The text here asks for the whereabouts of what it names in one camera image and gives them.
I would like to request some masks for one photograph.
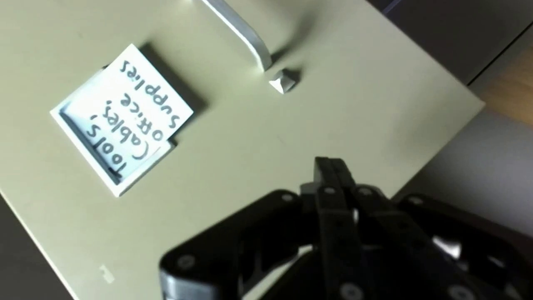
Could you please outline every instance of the screw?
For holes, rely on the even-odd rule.
[[[410,197],[410,202],[412,202],[414,205],[424,205],[424,198],[420,198],[420,197]]]
[[[454,300],[477,300],[477,297],[474,295],[472,290],[469,290],[467,287],[464,285],[452,285],[449,288],[449,295],[454,298]]]
[[[374,190],[372,190],[372,188],[367,188],[367,187],[360,188],[360,193],[362,193],[364,197],[374,197]]]
[[[179,258],[179,267],[180,267],[182,270],[189,270],[189,268],[192,268],[195,263],[197,263],[197,258],[195,258],[194,255],[182,255],[182,257]]]
[[[364,292],[360,287],[347,282],[340,287],[340,295],[344,300],[364,300]]]
[[[292,202],[292,200],[295,200],[295,197],[290,195],[290,193],[284,193],[284,195],[282,195],[282,200],[284,200],[284,202]]]
[[[327,187],[324,192],[329,193],[329,195],[335,195],[337,190],[332,188],[332,187]]]

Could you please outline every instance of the handwritten label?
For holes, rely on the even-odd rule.
[[[169,138],[194,113],[135,45],[66,102],[61,115],[77,127],[115,182],[167,152]]]

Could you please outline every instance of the metal handle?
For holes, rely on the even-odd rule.
[[[272,57],[260,35],[225,0],[204,0],[204,3],[249,47],[260,68],[269,70]]]

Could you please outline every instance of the white sticky note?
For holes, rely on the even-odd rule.
[[[192,113],[135,45],[52,110],[117,197],[170,152]]]

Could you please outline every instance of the black plastic part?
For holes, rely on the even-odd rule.
[[[265,275],[300,257],[265,300],[509,300],[510,285],[533,298],[533,242],[432,198],[390,202],[357,185],[342,160],[317,158],[315,182],[302,195],[279,190],[170,250],[160,262],[165,300],[237,300]],[[460,262],[434,245],[454,237]]]

